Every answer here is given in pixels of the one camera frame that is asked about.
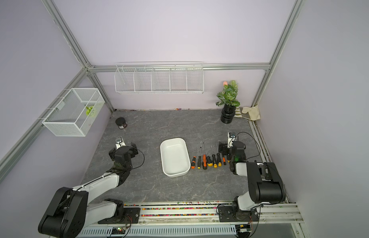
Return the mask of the short black yellow screwdriver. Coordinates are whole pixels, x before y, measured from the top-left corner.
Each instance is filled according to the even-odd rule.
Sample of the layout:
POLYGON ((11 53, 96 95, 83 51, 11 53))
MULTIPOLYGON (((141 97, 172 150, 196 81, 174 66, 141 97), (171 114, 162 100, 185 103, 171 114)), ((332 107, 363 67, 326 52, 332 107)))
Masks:
POLYGON ((206 154, 206 162, 209 167, 213 166, 213 161, 211 160, 210 156, 206 154))

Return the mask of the white plastic storage box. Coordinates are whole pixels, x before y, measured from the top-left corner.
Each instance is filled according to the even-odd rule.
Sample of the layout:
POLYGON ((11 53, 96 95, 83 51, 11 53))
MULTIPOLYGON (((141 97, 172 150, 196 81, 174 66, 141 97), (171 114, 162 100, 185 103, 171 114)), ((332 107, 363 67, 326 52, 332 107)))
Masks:
POLYGON ((165 140, 160 145, 163 173, 169 178, 186 175, 190 170, 190 159, 186 142, 182 138, 165 140))

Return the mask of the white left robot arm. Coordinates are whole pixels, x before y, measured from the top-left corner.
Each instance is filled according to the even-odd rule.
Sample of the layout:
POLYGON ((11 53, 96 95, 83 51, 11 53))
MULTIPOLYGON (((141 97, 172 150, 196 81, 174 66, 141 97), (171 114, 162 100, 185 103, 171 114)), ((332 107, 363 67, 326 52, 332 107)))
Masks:
POLYGON ((93 200, 126 181, 133 170, 131 160, 139 153, 134 143, 118 144, 109 152, 114 163, 111 169, 85 184, 58 189, 38 225, 38 232, 55 238, 75 238, 83 228, 98 222, 133 224, 123 201, 108 198, 93 203, 93 200))

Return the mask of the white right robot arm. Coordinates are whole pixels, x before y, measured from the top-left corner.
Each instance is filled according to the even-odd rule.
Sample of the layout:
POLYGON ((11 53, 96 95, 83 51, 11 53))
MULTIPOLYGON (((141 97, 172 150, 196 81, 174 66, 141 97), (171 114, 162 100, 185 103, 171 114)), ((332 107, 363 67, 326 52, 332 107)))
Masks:
POLYGON ((252 211, 262 205, 275 205, 285 201, 284 183, 273 162, 250 162, 245 154, 246 145, 241 141, 220 143, 218 151, 227 159, 230 171, 246 177, 248 191, 235 197, 234 213, 252 211))

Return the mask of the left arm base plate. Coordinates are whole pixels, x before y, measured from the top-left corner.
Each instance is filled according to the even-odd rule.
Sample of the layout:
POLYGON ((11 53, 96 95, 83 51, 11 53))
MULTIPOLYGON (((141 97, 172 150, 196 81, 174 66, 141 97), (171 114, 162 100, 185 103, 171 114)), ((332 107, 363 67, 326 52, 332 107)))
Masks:
POLYGON ((106 218, 98 224, 137 224, 139 222, 141 209, 137 207, 124 207, 122 213, 116 212, 111 218, 106 218))

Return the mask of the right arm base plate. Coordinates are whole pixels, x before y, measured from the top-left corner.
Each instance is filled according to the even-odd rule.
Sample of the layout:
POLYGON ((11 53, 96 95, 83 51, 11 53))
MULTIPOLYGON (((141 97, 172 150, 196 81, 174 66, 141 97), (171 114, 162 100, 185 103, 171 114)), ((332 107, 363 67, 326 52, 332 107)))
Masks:
POLYGON ((243 211, 239 208, 220 204, 216 207, 216 213, 219 217, 219 222, 224 223, 251 223, 259 221, 259 213, 257 209, 243 211))

